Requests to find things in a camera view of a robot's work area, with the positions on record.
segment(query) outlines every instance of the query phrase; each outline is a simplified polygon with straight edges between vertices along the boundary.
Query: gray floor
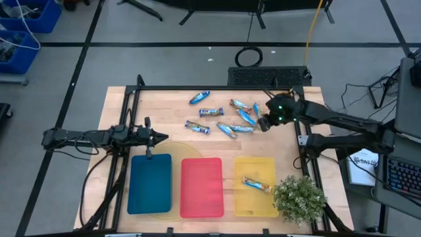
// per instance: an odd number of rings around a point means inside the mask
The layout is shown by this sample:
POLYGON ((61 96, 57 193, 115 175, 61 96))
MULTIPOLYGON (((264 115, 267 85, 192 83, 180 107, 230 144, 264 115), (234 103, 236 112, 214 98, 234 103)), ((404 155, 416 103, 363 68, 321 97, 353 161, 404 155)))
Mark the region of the gray floor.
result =
MULTIPOLYGON (((178 22, 186 11, 142 0, 160 12, 164 22, 131 5, 105 1, 92 42, 183 42, 245 41, 250 23, 247 13, 195 13, 184 26, 178 22)), ((421 42, 418 0, 388 0, 392 13, 410 43, 421 42)), ((74 13, 63 11, 52 34, 37 34, 42 42, 83 42, 97 7, 78 5, 74 13)), ((314 42, 397 43, 379 0, 335 0, 331 7, 336 24, 320 14, 313 33, 314 42)), ((304 42, 315 10, 268 13, 262 17, 267 29, 253 22, 251 41, 304 42)), ((240 47, 90 47, 64 128, 89 130, 99 122, 106 88, 134 84, 142 74, 147 85, 226 85, 228 67, 235 66, 240 47)), ((43 47, 27 73, 26 87, 0 85, 0 101, 12 104, 14 117, 0 137, 0 229, 2 236, 14 236, 43 158, 42 132, 54 126, 64 95, 82 48, 43 47)), ((262 47, 262 66, 294 66, 303 63, 304 48, 262 47)), ((401 48, 311 48, 309 68, 313 85, 321 86, 325 102, 340 109, 344 83, 368 85, 399 64, 401 48)), ((257 56, 246 52, 242 63, 257 56)), ((349 88, 345 102, 366 93, 349 88)), ((374 116, 382 120, 391 107, 374 116)), ((368 96, 348 108, 348 113, 367 117, 373 113, 368 96)), ((386 119, 392 119, 391 113, 386 119)), ((87 162, 54 154, 27 234, 72 230, 87 162)), ((356 230, 378 224, 380 206, 348 194, 356 230)), ((421 236, 421 221, 391 211, 389 233, 421 236)))

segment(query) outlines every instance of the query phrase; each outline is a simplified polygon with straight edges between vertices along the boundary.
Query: yellow cable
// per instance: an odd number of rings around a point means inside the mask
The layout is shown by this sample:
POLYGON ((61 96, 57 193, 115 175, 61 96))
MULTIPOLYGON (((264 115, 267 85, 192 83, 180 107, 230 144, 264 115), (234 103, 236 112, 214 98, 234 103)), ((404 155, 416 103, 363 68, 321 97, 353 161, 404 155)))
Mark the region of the yellow cable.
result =
POLYGON ((311 22, 309 37, 307 38, 307 43, 305 45, 304 66, 307 66, 307 59, 309 58, 309 44, 311 41, 311 35, 313 34, 313 28, 314 28, 314 25, 316 24, 317 16, 318 16, 318 13, 320 12, 320 8, 322 7, 322 3, 323 3, 323 0, 320 0, 317 7, 316 15, 314 16, 313 22, 311 22))

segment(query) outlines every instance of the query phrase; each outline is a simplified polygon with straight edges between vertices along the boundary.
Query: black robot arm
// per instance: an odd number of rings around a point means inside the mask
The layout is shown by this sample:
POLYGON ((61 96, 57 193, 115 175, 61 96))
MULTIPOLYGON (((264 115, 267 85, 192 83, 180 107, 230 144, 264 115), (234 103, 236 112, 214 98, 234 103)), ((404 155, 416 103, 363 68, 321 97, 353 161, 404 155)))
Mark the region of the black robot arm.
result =
POLYGON ((303 124, 329 124, 359 133, 355 136, 325 137, 320 134, 299 136, 300 145, 305 146, 307 154, 311 157, 318 157, 322 151, 328 148, 366 148, 381 154, 393 151, 395 133, 381 122, 337 113, 311 101, 296 101, 286 94, 275 95, 266 103, 266 106, 270 110, 269 114, 258 120, 263 132, 269 130, 271 126, 298 120, 303 124))
POLYGON ((62 148, 68 145, 74 147, 96 147, 106 151, 122 149, 138 145, 146 145, 146 156, 152 157, 151 148, 168 138, 168 135, 155 132, 151 128, 151 120, 145 117, 145 127, 126 125, 112 126, 107 130, 92 130, 86 132, 68 131, 52 128, 43 133, 42 146, 46 150, 62 148))

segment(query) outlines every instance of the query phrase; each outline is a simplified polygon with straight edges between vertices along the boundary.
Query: yellow tray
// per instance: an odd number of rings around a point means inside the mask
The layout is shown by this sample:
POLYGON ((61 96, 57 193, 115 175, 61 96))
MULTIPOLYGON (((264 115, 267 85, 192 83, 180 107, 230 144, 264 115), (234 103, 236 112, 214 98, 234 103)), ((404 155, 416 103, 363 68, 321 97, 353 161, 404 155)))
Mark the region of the yellow tray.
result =
POLYGON ((277 217, 273 195, 248 187, 243 176, 269 184, 276 183, 275 162, 269 157, 236 157, 234 159, 234 206, 238 217, 277 217))

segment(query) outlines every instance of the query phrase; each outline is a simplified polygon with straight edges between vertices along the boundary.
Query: blue tray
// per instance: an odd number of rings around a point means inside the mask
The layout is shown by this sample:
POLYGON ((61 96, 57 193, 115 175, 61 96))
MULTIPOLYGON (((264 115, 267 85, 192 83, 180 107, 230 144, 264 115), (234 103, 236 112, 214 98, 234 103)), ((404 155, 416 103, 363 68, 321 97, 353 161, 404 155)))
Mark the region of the blue tray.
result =
POLYGON ((171 210, 171 155, 145 155, 132 158, 127 212, 129 214, 164 213, 171 210))
MULTIPOLYGON (((37 19, 27 19, 25 22, 33 33, 51 33, 61 14, 61 8, 54 0, 19 0, 20 5, 38 4, 43 6, 41 16, 37 19)), ((16 0, 4 0, 3 4, 9 7, 18 5, 16 0)), ((0 18, 2 24, 8 30, 24 30, 26 27, 21 18, 0 18)))
MULTIPOLYGON (((3 39, 13 38, 15 34, 20 34, 23 37, 21 45, 33 48, 38 46, 27 32, 0 30, 0 37, 3 39)), ((0 73, 25 74, 37 53, 38 50, 17 47, 9 61, 0 62, 0 73)))

